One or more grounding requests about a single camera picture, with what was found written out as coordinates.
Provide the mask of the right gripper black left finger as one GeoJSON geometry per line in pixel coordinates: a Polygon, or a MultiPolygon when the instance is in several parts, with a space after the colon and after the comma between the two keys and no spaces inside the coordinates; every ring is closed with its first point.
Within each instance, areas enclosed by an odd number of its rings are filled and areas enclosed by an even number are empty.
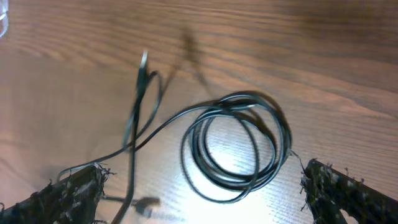
{"type": "Polygon", "coordinates": [[[1,209],[1,224],[91,224],[103,196],[108,170],[88,166],[26,200],[1,209]]]}

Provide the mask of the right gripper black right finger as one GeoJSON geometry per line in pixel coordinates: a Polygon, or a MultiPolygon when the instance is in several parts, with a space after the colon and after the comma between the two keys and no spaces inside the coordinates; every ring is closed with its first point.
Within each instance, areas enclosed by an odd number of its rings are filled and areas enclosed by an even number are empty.
{"type": "Polygon", "coordinates": [[[397,224],[397,200],[316,159],[304,169],[301,186],[314,223],[346,223],[344,210],[358,223],[397,224]]]}

